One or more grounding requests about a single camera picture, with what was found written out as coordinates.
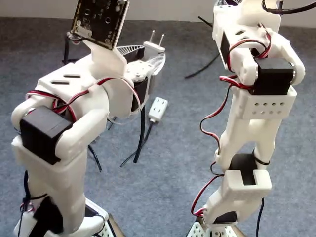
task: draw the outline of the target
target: microcontroller board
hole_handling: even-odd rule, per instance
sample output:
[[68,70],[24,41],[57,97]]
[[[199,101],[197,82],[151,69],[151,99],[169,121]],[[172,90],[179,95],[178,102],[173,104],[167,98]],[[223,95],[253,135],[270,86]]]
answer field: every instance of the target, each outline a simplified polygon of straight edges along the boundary
[[128,10],[128,0],[79,0],[72,33],[112,50]]

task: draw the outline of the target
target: black cable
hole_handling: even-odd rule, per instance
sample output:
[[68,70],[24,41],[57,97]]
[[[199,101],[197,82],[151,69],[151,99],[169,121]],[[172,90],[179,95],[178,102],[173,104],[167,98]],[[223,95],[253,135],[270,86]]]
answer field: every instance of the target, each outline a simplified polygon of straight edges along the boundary
[[69,38],[68,35],[65,37],[65,49],[64,49],[64,60],[62,61],[64,65],[68,64],[69,62]]
[[21,234],[23,214],[24,214],[24,212],[27,211],[28,206],[30,204],[30,201],[31,200],[38,200],[38,199],[41,199],[41,198],[44,198],[44,197],[47,196],[47,194],[43,194],[43,195],[38,196],[38,197],[31,197],[28,181],[29,181],[29,173],[26,170],[25,173],[24,173],[24,180],[23,180],[25,197],[23,198],[23,204],[20,207],[21,217],[20,217],[20,225],[19,225],[18,237],[20,237],[20,234]]
[[[117,117],[116,116],[114,116],[113,117],[113,119],[112,119],[112,121],[115,121],[117,119]],[[113,127],[113,125],[114,125],[114,123],[112,123],[111,121],[109,121],[111,124],[110,124],[110,126],[108,127],[108,131],[110,131],[111,130],[111,128]]]
[[136,155],[133,161],[134,164],[138,162],[140,153],[142,151],[142,146],[143,146],[144,136],[145,136],[145,125],[146,125],[146,111],[145,111],[145,106],[144,106],[141,113],[140,137],[139,137],[139,143],[138,143]]
[[262,211],[264,207],[265,207],[265,199],[262,198],[261,208],[260,208],[258,220],[257,220],[256,237],[259,237],[260,220],[261,220],[261,215],[262,215]]
[[198,74],[204,72],[206,69],[208,69],[215,61],[216,59],[220,56],[220,54],[217,54],[206,66],[204,66],[203,68],[201,68],[200,70],[198,70],[197,72],[195,73],[192,73],[190,75],[187,75],[185,76],[184,78],[185,79],[190,79],[190,78],[193,78],[195,76],[197,76]]
[[[209,23],[208,21],[206,21],[204,18],[198,16],[198,18],[204,22],[205,24],[207,24],[208,26],[212,27],[213,28],[213,24],[212,23]],[[196,75],[204,72],[206,69],[208,69],[215,61],[216,59],[220,56],[220,54],[216,55],[215,58],[213,58],[205,67],[201,68],[200,70],[198,70],[197,72],[195,73],[192,73],[190,75],[187,75],[186,77],[184,77],[185,79],[190,79],[190,78],[193,78],[195,77]]]
[[100,232],[103,231],[103,229],[104,229],[104,227],[105,227],[106,220],[105,220],[105,218],[104,218],[102,215],[100,215],[100,214],[97,214],[96,216],[99,216],[99,217],[101,217],[101,218],[103,219],[103,227],[102,227],[102,229],[101,229],[99,232],[93,234],[92,236],[101,237]]
[[[150,132],[152,131],[153,125],[154,125],[154,123],[150,122],[146,136],[144,138],[142,148],[144,147],[145,143],[147,142],[147,140],[149,138],[149,135],[150,135]],[[124,162],[120,165],[120,167],[123,168],[126,165],[126,163],[136,154],[136,152],[137,152],[137,150],[134,151],[132,154],[130,154],[130,156],[126,160],[124,160]]]
[[198,16],[198,19],[200,19],[202,22],[204,22],[205,24],[207,24],[209,27],[213,28],[213,24],[210,23],[210,22],[208,22],[208,21],[206,21],[204,18]]
[[64,105],[60,105],[60,106],[57,106],[56,108],[54,108],[55,110],[57,110],[57,109],[60,109],[60,108],[63,108],[63,107],[65,107],[65,106],[70,106],[72,103],[74,103],[77,99],[79,99],[80,97],[82,97],[82,96],[84,96],[84,95],[87,95],[87,94],[89,94],[90,93],[90,91],[89,90],[87,90],[87,91],[85,91],[83,94],[80,94],[80,95],[78,95],[77,97],[75,97],[75,98],[73,98],[72,100],[71,100],[71,102],[70,103],[67,103],[67,104],[64,104]]
[[278,8],[279,8],[279,9],[283,9],[283,4],[284,4],[284,1],[280,1],[280,2],[278,3]]
[[24,214],[24,211],[21,211],[21,217],[20,217],[20,224],[19,224],[18,237],[20,237],[20,234],[21,234],[21,227],[22,227],[23,214]]
[[100,164],[100,161],[99,161],[99,158],[98,158],[98,155],[96,154],[96,152],[94,151],[93,147],[91,145],[88,146],[90,152],[93,154],[93,157],[94,157],[94,160],[99,168],[99,171],[102,172],[102,166]]
[[212,174],[214,174],[214,175],[216,175],[216,176],[224,176],[224,174],[217,174],[217,173],[215,173],[214,171],[213,171],[213,166],[214,165],[216,165],[216,163],[214,162],[213,164],[211,164],[211,172],[212,172]]
[[266,6],[266,1],[262,0],[262,8],[269,13],[272,14],[277,14],[277,15],[287,15],[287,14],[294,14],[294,13],[300,13],[300,12],[304,12],[304,11],[308,11],[311,10],[313,8],[316,7],[316,1],[314,1],[313,3],[303,6],[303,7],[299,7],[299,8],[292,8],[292,9],[272,9],[272,8],[267,8]]

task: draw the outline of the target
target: mounting hole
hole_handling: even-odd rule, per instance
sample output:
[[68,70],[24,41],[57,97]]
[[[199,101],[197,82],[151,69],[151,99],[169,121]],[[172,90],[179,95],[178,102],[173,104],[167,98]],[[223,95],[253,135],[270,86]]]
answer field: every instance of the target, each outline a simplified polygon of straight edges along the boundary
[[244,31],[244,30],[241,30],[241,31],[238,31],[235,35],[239,36],[239,35],[241,35],[241,34],[243,34],[243,33],[245,33],[245,31]]

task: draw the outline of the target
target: wire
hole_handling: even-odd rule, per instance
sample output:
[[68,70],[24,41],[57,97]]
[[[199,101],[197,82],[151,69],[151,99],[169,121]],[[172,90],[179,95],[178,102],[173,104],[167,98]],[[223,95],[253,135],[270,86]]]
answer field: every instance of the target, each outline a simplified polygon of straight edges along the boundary
[[25,197],[23,198],[23,203],[20,206],[20,211],[21,211],[21,216],[20,216],[20,224],[19,224],[19,231],[18,231],[18,237],[20,237],[21,234],[21,227],[22,227],[22,219],[23,219],[23,214],[24,212],[27,211],[27,208],[30,204],[31,200],[38,200],[38,199],[42,199],[44,197],[47,196],[47,194],[43,194],[41,196],[38,197],[31,197],[31,193],[30,193],[30,189],[29,189],[29,185],[28,185],[28,181],[29,181],[29,173],[27,172],[27,170],[24,173],[24,180],[23,180],[23,186],[24,186],[24,191],[25,191]]
[[294,13],[300,13],[300,12],[311,10],[311,9],[316,7],[316,1],[314,1],[313,3],[311,3],[309,5],[299,7],[299,8],[292,8],[292,9],[267,8],[265,0],[262,0],[261,5],[262,5],[262,8],[268,13],[277,14],[277,15],[287,15],[287,14],[294,14]]
[[258,220],[257,220],[256,237],[259,237],[260,220],[261,220],[261,215],[262,215],[264,207],[265,207],[265,199],[262,198],[261,208],[260,208]]
[[[135,90],[135,88],[132,87],[125,79],[123,79],[123,78],[117,78],[117,79],[119,79],[119,80],[121,80],[122,82],[124,82],[124,83],[128,86],[128,88],[131,89],[131,91],[133,92],[134,97],[136,98],[137,105],[138,105],[138,108],[137,108],[136,111],[137,111],[137,113],[141,112],[141,110],[142,110],[142,103],[140,102],[139,96],[138,96],[137,91]],[[97,85],[102,85],[103,83],[105,83],[105,82],[107,82],[107,81],[109,81],[109,80],[111,80],[111,78],[101,79],[101,80],[98,80],[96,84],[97,84]],[[131,119],[131,120],[129,120],[129,121],[126,122],[126,123],[115,122],[115,121],[114,121],[113,119],[111,119],[111,118],[108,118],[108,120],[109,120],[111,123],[116,124],[116,125],[126,125],[126,124],[128,124],[128,123],[134,121],[136,118],[137,118],[137,117],[135,116],[134,119]]]
[[192,73],[190,75],[187,75],[185,76],[184,78],[185,79],[190,79],[190,78],[193,78],[195,76],[197,76],[198,74],[204,72],[206,69],[208,69],[210,66],[212,66],[212,64],[216,61],[216,59],[218,59],[218,57],[220,56],[220,54],[217,54],[214,58],[212,58],[212,60],[207,64],[205,65],[203,68],[201,68],[200,70],[196,71],[195,73]]
[[99,171],[102,172],[102,166],[100,164],[100,161],[99,161],[99,158],[98,158],[96,152],[94,151],[94,149],[91,145],[89,145],[88,148],[89,148],[90,152],[93,154],[94,160],[99,168]]
[[[209,27],[213,28],[213,24],[206,21],[204,18],[198,16],[198,19],[200,19],[202,22],[204,22],[205,24],[207,24]],[[206,69],[208,69],[215,61],[216,59],[220,56],[220,54],[217,54],[206,66],[204,66],[203,68],[201,68],[200,70],[198,70],[197,72],[195,73],[192,73],[190,75],[187,75],[185,76],[184,78],[185,79],[190,79],[190,78],[193,78],[195,76],[197,76],[198,74],[204,72]]]
[[278,3],[278,8],[279,8],[279,9],[283,9],[283,4],[284,4],[284,1],[280,1],[280,2]]
[[145,136],[145,125],[146,125],[146,110],[145,110],[145,106],[144,106],[142,109],[142,114],[141,114],[140,137],[139,137],[138,147],[136,150],[136,155],[135,155],[135,158],[133,161],[134,164],[136,164],[138,162],[140,153],[142,151],[144,136]]
[[228,70],[231,71],[232,73],[233,73],[234,71],[232,71],[232,68],[231,68],[231,59],[230,59],[230,54],[231,54],[231,52],[232,52],[235,48],[237,48],[237,47],[239,47],[239,46],[241,46],[241,45],[243,45],[243,44],[245,44],[245,43],[250,43],[250,42],[258,43],[258,44],[260,44],[261,46],[263,46],[264,49],[265,49],[264,52],[261,53],[260,55],[258,55],[257,57],[262,57],[262,55],[268,51],[268,48],[267,48],[262,42],[260,42],[260,41],[258,41],[258,40],[256,40],[256,39],[243,39],[243,40],[237,42],[236,44],[234,44],[234,45],[229,49],[228,54],[227,54],[227,67],[228,67]]
[[211,136],[211,137],[213,137],[213,138],[216,140],[217,145],[218,145],[218,154],[220,154],[220,138],[219,138],[215,133],[206,131],[206,130],[203,128],[203,123],[204,123],[204,121],[206,121],[206,120],[208,120],[208,119],[210,119],[210,118],[213,118],[213,117],[217,116],[219,113],[222,112],[222,110],[224,109],[224,107],[225,107],[225,105],[226,105],[226,103],[227,103],[228,96],[229,96],[229,91],[230,91],[230,89],[231,89],[232,87],[233,87],[232,85],[230,85],[230,86],[228,87],[227,93],[226,93],[226,97],[225,97],[223,103],[221,104],[221,106],[220,106],[215,112],[213,112],[213,113],[209,114],[208,116],[206,116],[205,118],[203,118],[202,121],[201,121],[200,124],[199,124],[199,128],[200,128],[200,130],[201,130],[202,133],[204,133],[204,134],[206,134],[206,135],[208,135],[208,136]]
[[201,208],[198,211],[194,212],[194,209],[197,205],[197,202],[199,200],[199,198],[201,197],[201,195],[204,193],[205,189],[211,184],[213,183],[213,181],[215,179],[217,179],[220,176],[215,176],[213,177],[210,181],[207,182],[207,184],[204,185],[204,187],[199,191],[199,193],[197,194],[196,198],[194,199],[193,203],[192,203],[192,207],[191,207],[191,214],[197,217],[203,217],[203,212],[207,211],[206,208]]
[[216,165],[216,161],[214,161],[212,164],[211,164],[211,167],[210,167],[210,170],[212,172],[212,174],[216,175],[216,176],[224,176],[224,174],[217,174],[213,171],[213,166]]
[[20,235],[21,235],[21,227],[22,227],[23,214],[24,214],[24,211],[21,211],[20,224],[19,224],[19,231],[18,231],[18,237],[20,237]]
[[235,81],[235,80],[234,80],[235,78],[238,78],[238,76],[237,76],[237,75],[232,75],[232,76],[220,76],[220,81],[224,81],[224,82],[227,82],[227,83],[230,84],[229,87],[228,87],[228,89],[227,89],[227,93],[226,93],[225,99],[224,99],[224,101],[222,102],[221,106],[220,106],[215,112],[213,112],[213,113],[209,114],[208,116],[206,116],[205,118],[203,118],[202,121],[201,121],[200,124],[199,124],[199,128],[200,128],[200,130],[201,130],[202,133],[204,133],[204,134],[206,134],[206,135],[208,135],[208,136],[211,136],[211,137],[213,137],[213,138],[216,140],[217,145],[218,145],[218,153],[217,153],[218,155],[220,154],[220,150],[221,150],[221,149],[220,149],[220,148],[221,148],[221,146],[220,146],[220,138],[219,138],[215,133],[206,131],[206,130],[203,128],[203,123],[204,123],[206,120],[208,120],[208,119],[210,119],[210,118],[213,118],[213,117],[219,115],[219,114],[223,111],[224,107],[226,106],[227,100],[228,100],[228,96],[229,96],[230,89],[231,89],[233,86],[235,86],[235,87],[237,87],[237,88],[239,88],[239,89],[244,89],[244,90],[251,90],[251,89],[253,88],[253,86],[244,85],[244,84],[242,84],[242,83],[239,83],[239,82]]
[[100,215],[100,214],[97,214],[97,215],[95,215],[95,216],[99,216],[99,217],[101,217],[101,218],[103,219],[103,227],[102,227],[102,229],[101,229],[99,232],[93,234],[92,236],[101,237],[101,235],[99,235],[99,234],[100,234],[100,232],[103,231],[103,229],[104,229],[104,227],[105,227],[105,223],[106,223],[107,221],[106,221],[105,218],[104,218],[102,215]]
[[[108,82],[110,80],[114,80],[114,79],[119,79],[119,80],[123,81],[132,90],[132,92],[133,92],[133,94],[134,94],[134,96],[136,98],[137,104],[138,104],[137,112],[140,112],[142,105],[141,105],[139,96],[138,96],[136,90],[125,79],[123,79],[123,78],[104,78],[104,79],[98,80],[94,85],[102,86],[104,83],[106,83],[106,82]],[[81,91],[81,92],[77,93],[68,102],[65,102],[59,96],[53,95],[53,94],[51,94],[49,92],[40,91],[40,90],[31,90],[31,91],[29,91],[26,94],[26,99],[29,99],[32,95],[53,98],[53,99],[57,100],[57,101],[53,101],[53,110],[56,113],[60,114],[60,113],[63,113],[66,109],[68,109],[70,114],[71,114],[71,117],[72,117],[73,121],[76,122],[77,121],[77,117],[76,117],[75,111],[71,107],[71,104],[74,103],[78,98],[80,98],[80,97],[82,97],[84,95],[87,95],[88,93],[90,93],[89,92],[89,88],[87,90],[84,90],[84,91]],[[61,101],[63,103],[63,105],[56,107],[56,104],[58,104],[59,101]],[[125,124],[127,124],[127,123],[117,123],[117,122],[111,120],[110,118],[108,120],[110,122],[112,122],[114,124],[118,124],[118,125],[125,125]]]
[[208,21],[206,21],[204,18],[198,16],[198,19],[200,19],[202,22],[204,22],[205,24],[207,24],[210,28],[213,28],[213,24],[209,23]]
[[[142,148],[144,147],[145,143],[148,141],[149,135],[150,135],[150,133],[152,131],[152,128],[153,128],[154,124],[155,124],[154,122],[150,122],[148,130],[147,130],[147,133],[146,133],[146,136],[144,138],[144,142],[143,142]],[[129,157],[120,165],[120,167],[123,168],[126,165],[126,163],[136,154],[136,152],[137,152],[137,150],[134,151],[132,154],[130,154]]]

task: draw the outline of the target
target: white wall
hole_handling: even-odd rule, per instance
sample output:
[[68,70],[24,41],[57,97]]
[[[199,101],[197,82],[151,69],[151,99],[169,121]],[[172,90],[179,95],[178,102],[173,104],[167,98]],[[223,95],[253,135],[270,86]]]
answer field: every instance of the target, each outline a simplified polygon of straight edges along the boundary
[[[130,0],[128,20],[212,20],[215,0]],[[0,0],[0,16],[72,18],[78,0]],[[309,4],[312,0],[287,0],[285,7]],[[284,16],[283,25],[316,28],[316,9]]]

